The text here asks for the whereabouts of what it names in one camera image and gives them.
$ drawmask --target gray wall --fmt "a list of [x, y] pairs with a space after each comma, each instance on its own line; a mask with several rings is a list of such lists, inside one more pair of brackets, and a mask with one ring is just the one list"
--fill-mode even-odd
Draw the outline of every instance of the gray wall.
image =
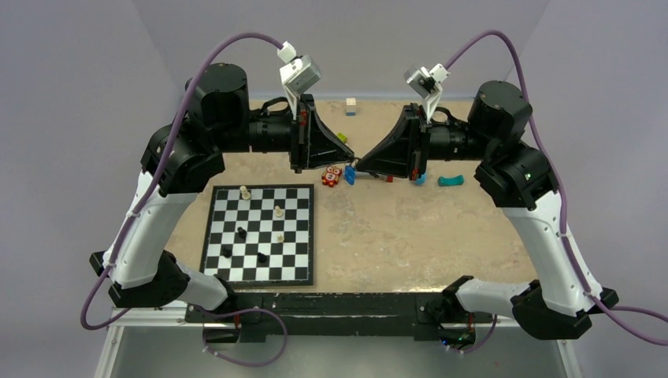
[[[312, 90], [320, 98], [415, 98], [403, 82], [410, 65], [431, 68], [486, 28], [504, 30], [521, 50], [549, 0], [133, 1], [179, 85], [222, 38], [252, 30], [311, 54], [325, 74]], [[264, 45], [235, 45], [221, 56], [246, 69], [255, 98], [283, 94], [280, 61], [267, 63]], [[506, 54], [494, 41], [481, 43], [457, 65], [446, 95], [472, 96], [481, 82], [505, 78]]]
[[[2, 2], [0, 88], [0, 376], [92, 376], [106, 332], [79, 326], [87, 259], [180, 91], [130, 0]], [[102, 293], [91, 320], [110, 307]]]
[[[551, 0], [521, 55], [589, 268], [623, 304], [668, 313], [668, 2]], [[622, 316], [655, 337], [668, 326]], [[586, 376], [666, 376], [666, 348], [603, 315], [577, 343]]]

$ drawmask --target tabletop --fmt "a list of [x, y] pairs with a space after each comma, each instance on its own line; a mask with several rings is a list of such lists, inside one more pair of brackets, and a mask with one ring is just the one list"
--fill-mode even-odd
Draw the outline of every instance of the tabletop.
[[[347, 117], [344, 101], [317, 101], [322, 121], [348, 137], [362, 157], [394, 127], [409, 101], [358, 101]], [[260, 102], [251, 102], [257, 108]], [[444, 102], [466, 119], [470, 102]], [[267, 291], [440, 291], [462, 275], [498, 282], [529, 281], [536, 274], [512, 225], [473, 178], [475, 161], [430, 161], [427, 181], [343, 179], [321, 184], [323, 169], [295, 174], [287, 154], [225, 154], [226, 170], [213, 177], [188, 207], [166, 249], [199, 269], [213, 186], [315, 184], [314, 285]], [[465, 183], [439, 187], [439, 176], [462, 174]]]

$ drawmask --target black chess piece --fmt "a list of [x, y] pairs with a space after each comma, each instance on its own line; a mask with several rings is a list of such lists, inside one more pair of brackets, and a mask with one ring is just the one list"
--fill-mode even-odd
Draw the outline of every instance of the black chess piece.
[[263, 254], [262, 252], [258, 252], [258, 262], [260, 264], [264, 264], [267, 262], [267, 255]]
[[222, 253], [223, 253], [223, 257], [224, 257], [224, 258], [230, 258], [230, 257], [232, 256], [232, 248], [223, 246], [223, 247], [221, 248], [221, 251], [222, 251]]
[[246, 230], [244, 230], [243, 228], [239, 227], [239, 228], [236, 229], [236, 231], [237, 231], [237, 233], [239, 234], [239, 237], [240, 237], [241, 239], [244, 239], [244, 240], [246, 239], [246, 234], [247, 234]]

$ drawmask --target white pawn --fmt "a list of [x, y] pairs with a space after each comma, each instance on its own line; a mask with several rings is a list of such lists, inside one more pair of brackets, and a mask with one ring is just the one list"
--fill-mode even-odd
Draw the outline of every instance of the white pawn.
[[242, 186], [239, 188], [241, 191], [241, 198], [243, 199], [251, 199], [251, 193], [246, 189], [246, 187]]

